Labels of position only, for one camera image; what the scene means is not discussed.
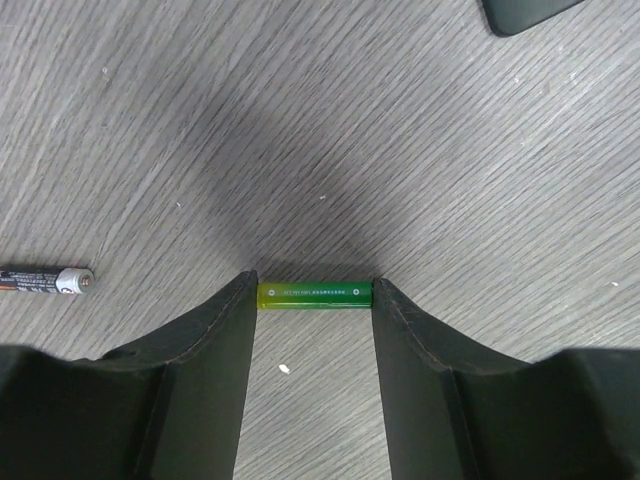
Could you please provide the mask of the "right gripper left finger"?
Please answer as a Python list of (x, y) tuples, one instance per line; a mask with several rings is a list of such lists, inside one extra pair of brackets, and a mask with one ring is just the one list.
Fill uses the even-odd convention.
[(96, 360), (1, 349), (5, 479), (229, 479), (257, 320), (257, 275)]

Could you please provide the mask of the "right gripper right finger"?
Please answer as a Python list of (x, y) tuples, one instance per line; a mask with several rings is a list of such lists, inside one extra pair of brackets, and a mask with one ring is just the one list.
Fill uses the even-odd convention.
[(396, 479), (635, 479), (639, 353), (571, 348), (535, 363), (426, 313), (390, 281), (371, 309)]

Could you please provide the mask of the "green battery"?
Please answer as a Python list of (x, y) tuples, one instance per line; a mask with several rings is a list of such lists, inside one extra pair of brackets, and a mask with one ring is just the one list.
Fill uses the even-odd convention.
[(369, 282), (259, 283), (256, 303), (263, 310), (370, 309)]

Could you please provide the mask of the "black battery cover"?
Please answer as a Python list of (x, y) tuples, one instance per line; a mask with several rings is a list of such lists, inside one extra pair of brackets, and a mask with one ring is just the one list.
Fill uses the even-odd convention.
[(522, 33), (583, 0), (481, 0), (491, 31), (499, 37)]

